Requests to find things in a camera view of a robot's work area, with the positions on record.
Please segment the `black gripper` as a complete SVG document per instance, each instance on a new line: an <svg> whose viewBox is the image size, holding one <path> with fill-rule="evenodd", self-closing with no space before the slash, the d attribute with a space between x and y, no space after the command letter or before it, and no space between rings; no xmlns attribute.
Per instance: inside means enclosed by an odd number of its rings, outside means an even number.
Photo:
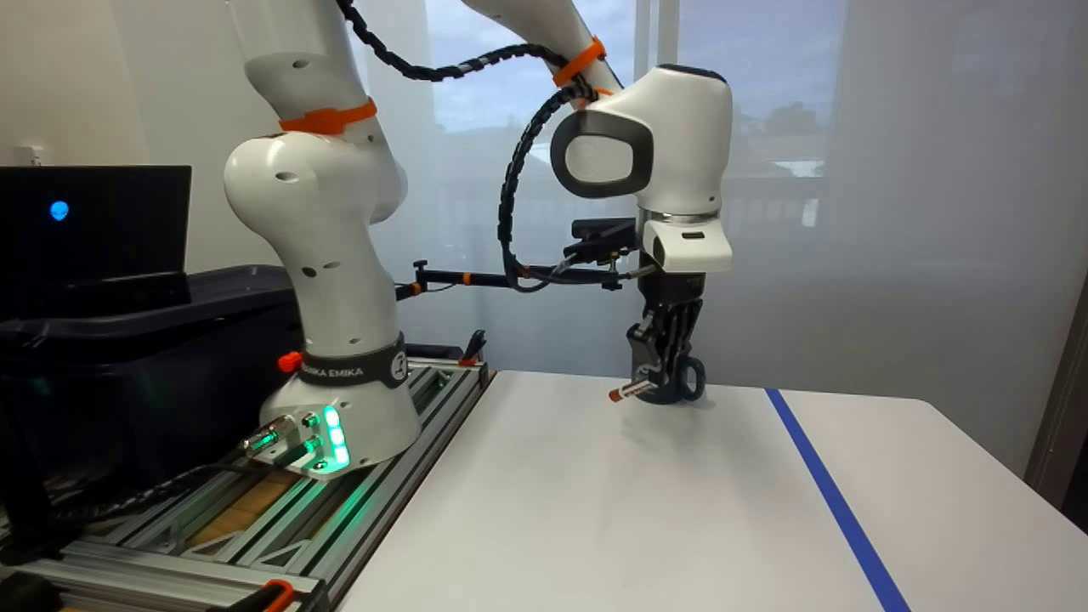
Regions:
<svg viewBox="0 0 1088 612"><path fill-rule="evenodd" d="M668 276L651 272L638 279L643 292L643 319L627 331L627 339L632 348L632 376L638 385L659 385L659 356L658 356L658 338L663 344L663 375L669 389L687 392L687 338L694 333L694 323L705 306L705 276Z"/></svg>

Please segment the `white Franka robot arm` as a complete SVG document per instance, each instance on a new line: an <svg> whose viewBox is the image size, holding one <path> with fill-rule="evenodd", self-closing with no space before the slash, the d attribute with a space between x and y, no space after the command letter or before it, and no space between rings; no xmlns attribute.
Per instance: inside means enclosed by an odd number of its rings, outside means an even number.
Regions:
<svg viewBox="0 0 1088 612"><path fill-rule="evenodd" d="M373 44L353 0L222 0L242 41L246 79L275 111L272 137L225 161L230 209L279 256L303 319L301 356L262 406L246 453L309 478L402 455L421 419L407 393L407 355L395 319L402 290L389 279L368 230L404 202L377 102L368 96L353 44ZM430 68L386 61L419 83L465 79L509 56L539 56L556 96L530 127L552 137L552 169L577 198L632 198L618 221L583 221L556 265L508 258L499 283L539 292L552 283L618 285L615 265L635 256L643 319L630 325L632 382L643 402L694 402L705 365L689 333L705 279L732 263L721 226L732 86L687 63L658 63L618 83L606 44L574 0L464 0L513 32L477 56Z"/></svg>

